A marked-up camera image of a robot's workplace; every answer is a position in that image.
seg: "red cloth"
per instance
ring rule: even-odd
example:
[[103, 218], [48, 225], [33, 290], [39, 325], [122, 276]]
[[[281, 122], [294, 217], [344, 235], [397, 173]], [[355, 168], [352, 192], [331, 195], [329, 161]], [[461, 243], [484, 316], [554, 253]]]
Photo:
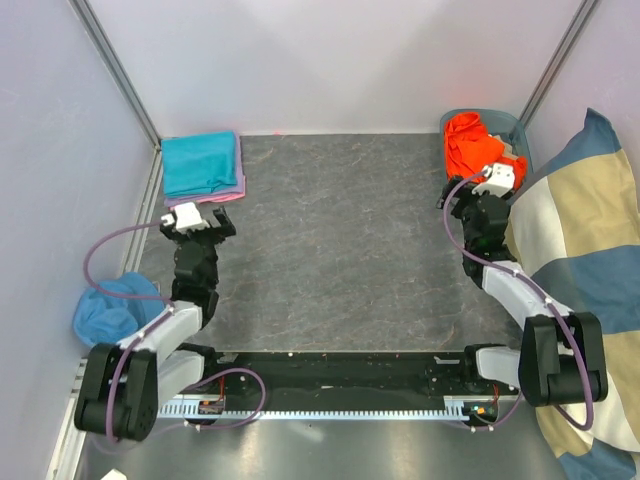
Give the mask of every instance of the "red cloth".
[[459, 113], [447, 122], [444, 129], [444, 150], [449, 179], [455, 175], [470, 177], [485, 165], [499, 162], [513, 167], [516, 177], [514, 186], [518, 189], [527, 174], [527, 159], [505, 157], [504, 143], [489, 136], [487, 127], [475, 112]]

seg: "light blue towel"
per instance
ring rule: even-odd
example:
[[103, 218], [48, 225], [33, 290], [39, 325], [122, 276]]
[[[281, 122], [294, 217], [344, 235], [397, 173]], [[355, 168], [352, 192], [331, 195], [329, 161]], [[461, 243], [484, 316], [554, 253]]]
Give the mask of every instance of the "light blue towel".
[[[125, 273], [118, 280], [99, 282], [99, 285], [116, 293], [160, 295], [149, 280], [134, 272]], [[97, 343], [117, 343], [140, 330], [163, 309], [161, 300], [128, 300], [88, 288], [76, 307], [73, 330], [88, 347]]]
[[164, 194], [175, 198], [236, 186], [235, 155], [233, 132], [163, 140]]

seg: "gray plastic bin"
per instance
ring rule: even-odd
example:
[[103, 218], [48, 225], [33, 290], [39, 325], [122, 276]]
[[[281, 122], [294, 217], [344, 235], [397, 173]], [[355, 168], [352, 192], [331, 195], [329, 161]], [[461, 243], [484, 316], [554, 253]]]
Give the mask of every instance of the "gray plastic bin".
[[487, 126], [491, 135], [500, 135], [502, 139], [510, 143], [513, 146], [513, 153], [518, 156], [525, 157], [527, 159], [527, 172], [533, 173], [533, 167], [531, 164], [531, 153], [529, 152], [529, 145], [527, 144], [527, 137], [524, 133], [524, 127], [520, 121], [506, 112], [500, 112], [498, 110], [488, 110], [484, 108], [459, 108], [457, 110], [451, 110], [447, 112], [440, 119], [440, 151], [442, 152], [442, 161], [445, 163], [444, 156], [444, 126], [445, 124], [458, 113], [462, 112], [476, 112], [480, 114], [482, 123]]

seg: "white panel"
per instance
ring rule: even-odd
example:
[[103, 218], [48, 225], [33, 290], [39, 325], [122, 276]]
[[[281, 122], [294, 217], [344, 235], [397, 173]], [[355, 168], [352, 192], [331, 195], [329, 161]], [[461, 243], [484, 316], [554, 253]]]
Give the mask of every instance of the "white panel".
[[579, 0], [92, 0], [163, 136], [518, 115]]
[[556, 155], [582, 129], [587, 107], [613, 123], [636, 172], [640, 167], [640, 2], [600, 2], [527, 138], [535, 165]]
[[[80, 356], [82, 258], [134, 220], [152, 149], [64, 0], [0, 3], [0, 464], [44, 478]], [[124, 240], [96, 255], [99, 279]]]

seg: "striped fabric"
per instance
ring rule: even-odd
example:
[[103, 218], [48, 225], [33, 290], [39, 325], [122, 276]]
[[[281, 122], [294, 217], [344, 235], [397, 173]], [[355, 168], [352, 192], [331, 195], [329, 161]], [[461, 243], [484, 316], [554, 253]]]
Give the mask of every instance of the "striped fabric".
[[[507, 245], [555, 299], [602, 324], [609, 395], [588, 432], [537, 409], [571, 479], [635, 478], [640, 461], [640, 216], [636, 184], [610, 122], [589, 109], [584, 129], [515, 197]], [[583, 405], [567, 407], [584, 422]]]

